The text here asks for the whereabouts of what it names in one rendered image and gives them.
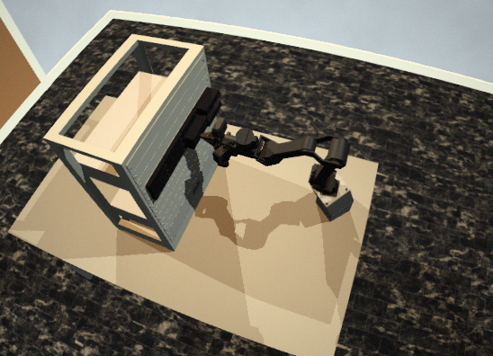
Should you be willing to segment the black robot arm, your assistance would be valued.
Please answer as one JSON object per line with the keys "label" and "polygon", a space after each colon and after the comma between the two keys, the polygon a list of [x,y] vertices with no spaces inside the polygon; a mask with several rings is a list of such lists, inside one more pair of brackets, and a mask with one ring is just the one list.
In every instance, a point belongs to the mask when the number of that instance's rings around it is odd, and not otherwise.
{"label": "black robot arm", "polygon": [[[311,169],[310,172],[309,184],[313,184],[312,188],[320,192],[321,195],[332,197],[337,196],[340,183],[336,179],[335,169],[341,169],[346,166],[351,145],[350,142],[347,142],[346,138],[330,134],[317,138],[306,136],[302,139],[277,143],[263,135],[260,135],[258,138],[249,128],[240,129],[236,133],[236,141],[239,145],[239,154],[241,156],[254,158],[257,162],[265,166],[277,165],[284,158],[296,156],[313,157],[319,164],[312,166],[313,170]],[[318,143],[325,141],[330,141],[330,146],[324,160],[315,153],[315,150]],[[221,145],[223,146],[213,151],[213,160],[218,163],[218,166],[227,168],[229,166],[229,158],[236,156],[233,153],[233,150],[235,151],[236,149],[225,140],[221,142]]]}

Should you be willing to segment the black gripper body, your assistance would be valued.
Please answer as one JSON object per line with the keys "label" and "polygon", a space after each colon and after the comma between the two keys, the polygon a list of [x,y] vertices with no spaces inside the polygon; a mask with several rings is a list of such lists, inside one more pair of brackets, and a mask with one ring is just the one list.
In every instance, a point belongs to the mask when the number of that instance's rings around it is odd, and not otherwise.
{"label": "black gripper body", "polygon": [[232,136],[230,132],[225,134],[225,131],[227,129],[227,121],[225,118],[218,117],[217,121],[215,122],[214,126],[212,127],[212,135],[215,137],[215,143],[218,143],[217,147],[219,148],[221,145],[221,140],[225,140],[229,142],[236,150],[233,150],[233,153],[236,154],[236,156],[239,155],[239,145],[236,141],[236,136]]}

